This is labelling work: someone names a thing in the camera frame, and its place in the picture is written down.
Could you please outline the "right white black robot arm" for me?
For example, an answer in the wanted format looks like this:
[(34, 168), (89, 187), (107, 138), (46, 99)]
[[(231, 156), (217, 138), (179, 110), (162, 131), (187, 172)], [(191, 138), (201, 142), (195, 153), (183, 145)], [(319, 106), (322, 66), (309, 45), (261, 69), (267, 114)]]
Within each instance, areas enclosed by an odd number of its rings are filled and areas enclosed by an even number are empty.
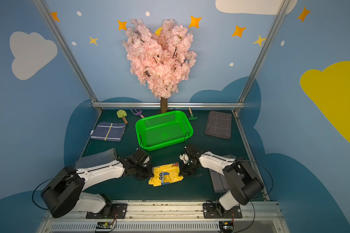
[(203, 167), (223, 175), (228, 191), (217, 201), (221, 211), (228, 211), (238, 205), (247, 205), (263, 189), (264, 184), (250, 164), (250, 160), (232, 159), (215, 155), (210, 151), (200, 152), (193, 144), (184, 148), (179, 156), (179, 176), (194, 175)]

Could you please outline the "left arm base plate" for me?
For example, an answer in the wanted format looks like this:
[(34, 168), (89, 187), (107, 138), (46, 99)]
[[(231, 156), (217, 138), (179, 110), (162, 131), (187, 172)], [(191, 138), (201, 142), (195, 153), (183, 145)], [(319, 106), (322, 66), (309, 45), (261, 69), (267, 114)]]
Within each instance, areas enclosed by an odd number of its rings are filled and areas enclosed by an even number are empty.
[(98, 213), (87, 212), (86, 219), (124, 219), (127, 207), (126, 203), (108, 203)]

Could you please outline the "yellow cartoon pillowcase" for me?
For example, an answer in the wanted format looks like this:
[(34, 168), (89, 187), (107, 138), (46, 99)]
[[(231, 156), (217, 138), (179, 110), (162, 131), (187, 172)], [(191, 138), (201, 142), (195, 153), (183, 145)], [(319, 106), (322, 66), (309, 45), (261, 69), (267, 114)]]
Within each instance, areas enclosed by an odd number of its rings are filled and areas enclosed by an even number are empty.
[(176, 183), (184, 179), (179, 175), (179, 163), (157, 166), (153, 168), (154, 177), (151, 177), (148, 184), (153, 187)]

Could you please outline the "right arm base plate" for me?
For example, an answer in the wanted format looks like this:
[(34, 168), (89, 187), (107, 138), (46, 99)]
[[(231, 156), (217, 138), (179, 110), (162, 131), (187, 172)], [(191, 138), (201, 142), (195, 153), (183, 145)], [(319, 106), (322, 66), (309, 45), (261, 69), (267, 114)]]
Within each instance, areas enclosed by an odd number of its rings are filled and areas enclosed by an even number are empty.
[(242, 210), (237, 205), (230, 210), (225, 210), (218, 203), (206, 202), (202, 204), (204, 218), (242, 218)]

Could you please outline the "dark grey grid pillowcase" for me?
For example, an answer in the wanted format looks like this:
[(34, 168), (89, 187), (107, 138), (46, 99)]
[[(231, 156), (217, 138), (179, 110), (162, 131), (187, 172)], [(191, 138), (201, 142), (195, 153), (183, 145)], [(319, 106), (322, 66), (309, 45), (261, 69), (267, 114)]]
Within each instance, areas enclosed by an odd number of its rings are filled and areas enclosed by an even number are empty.
[(205, 134), (223, 139), (231, 139), (232, 114), (210, 111)]

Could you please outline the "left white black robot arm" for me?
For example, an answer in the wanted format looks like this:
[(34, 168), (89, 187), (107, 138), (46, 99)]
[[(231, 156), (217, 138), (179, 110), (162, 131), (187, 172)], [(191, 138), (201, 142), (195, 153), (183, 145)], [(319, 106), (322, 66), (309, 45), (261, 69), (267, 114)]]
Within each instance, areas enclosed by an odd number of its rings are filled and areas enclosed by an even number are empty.
[(42, 190), (41, 198), (54, 218), (69, 212), (85, 212), (86, 218), (117, 218), (119, 212), (103, 194), (84, 192), (91, 186), (131, 176), (138, 181), (154, 176), (151, 157), (141, 149), (119, 158), (115, 149), (80, 158), (74, 167), (63, 168)]

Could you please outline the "light grey plaid pillowcase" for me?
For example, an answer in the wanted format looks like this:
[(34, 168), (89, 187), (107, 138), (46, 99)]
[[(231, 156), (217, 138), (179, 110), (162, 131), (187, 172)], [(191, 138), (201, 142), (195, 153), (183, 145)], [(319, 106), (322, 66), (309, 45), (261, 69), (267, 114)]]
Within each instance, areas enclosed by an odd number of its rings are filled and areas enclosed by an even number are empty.
[(229, 191), (229, 187), (225, 176), (223, 174), (223, 168), (225, 166), (231, 165), (232, 162), (236, 159), (233, 155), (225, 155), (225, 156), (211, 156), (211, 167), (209, 168), (210, 176), (212, 179), (212, 184), (215, 193), (226, 193)]

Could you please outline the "beige grey pillowcase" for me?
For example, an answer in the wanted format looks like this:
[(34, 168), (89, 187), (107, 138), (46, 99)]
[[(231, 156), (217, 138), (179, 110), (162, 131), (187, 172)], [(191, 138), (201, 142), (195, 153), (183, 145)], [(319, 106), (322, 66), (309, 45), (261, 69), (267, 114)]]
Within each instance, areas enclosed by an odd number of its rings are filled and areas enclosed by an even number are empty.
[(104, 165), (110, 163), (112, 161), (117, 160), (118, 156), (116, 150), (111, 148), (109, 150), (89, 155), (85, 157), (81, 157), (75, 164), (75, 169), (87, 169), (100, 165)]

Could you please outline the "green plastic basket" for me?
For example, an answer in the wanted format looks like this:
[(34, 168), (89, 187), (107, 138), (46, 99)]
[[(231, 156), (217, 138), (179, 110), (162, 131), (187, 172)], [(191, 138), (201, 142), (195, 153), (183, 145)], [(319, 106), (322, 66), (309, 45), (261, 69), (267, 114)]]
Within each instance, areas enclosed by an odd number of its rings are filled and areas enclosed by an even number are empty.
[(135, 130), (139, 146), (148, 151), (182, 143), (193, 136), (188, 117), (179, 110), (142, 118)]

